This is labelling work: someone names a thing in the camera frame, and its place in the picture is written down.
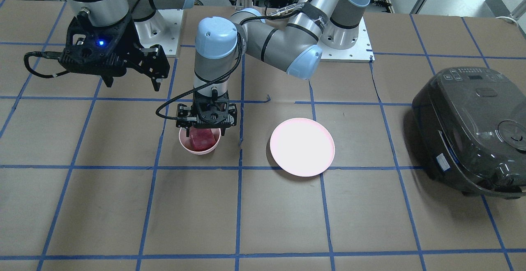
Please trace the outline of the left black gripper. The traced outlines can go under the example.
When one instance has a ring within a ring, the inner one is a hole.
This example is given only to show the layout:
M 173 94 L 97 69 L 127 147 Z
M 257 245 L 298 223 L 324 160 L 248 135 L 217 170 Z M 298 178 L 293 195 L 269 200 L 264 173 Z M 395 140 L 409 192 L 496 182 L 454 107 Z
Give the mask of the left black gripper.
M 177 105 L 177 127 L 185 129 L 187 138 L 190 129 L 195 128 L 220 128 L 221 136 L 226 130 L 238 125 L 238 108 L 231 103 L 229 93 L 219 96 L 205 96 L 195 92 L 192 97 L 192 106 Z

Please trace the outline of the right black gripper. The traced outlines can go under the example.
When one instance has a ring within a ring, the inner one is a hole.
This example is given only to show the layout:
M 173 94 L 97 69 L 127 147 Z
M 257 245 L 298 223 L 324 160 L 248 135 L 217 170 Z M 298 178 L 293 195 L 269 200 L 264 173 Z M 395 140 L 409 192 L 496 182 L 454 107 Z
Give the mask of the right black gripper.
M 159 92 L 170 71 L 160 44 L 142 48 L 130 13 L 115 24 L 97 27 L 86 10 L 79 11 L 68 26 L 58 61 L 66 71 L 101 76 L 108 88 L 130 68 L 148 76 Z

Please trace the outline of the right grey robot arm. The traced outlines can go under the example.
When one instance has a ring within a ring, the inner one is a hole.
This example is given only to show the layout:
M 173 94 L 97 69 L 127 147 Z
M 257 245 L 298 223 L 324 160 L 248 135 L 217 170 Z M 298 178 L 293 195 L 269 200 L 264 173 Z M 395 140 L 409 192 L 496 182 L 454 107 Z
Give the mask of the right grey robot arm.
M 96 75 L 111 87 L 128 69 L 150 78 L 154 91 L 170 73 L 182 14 L 194 0 L 67 0 L 75 16 L 58 63 L 65 73 Z

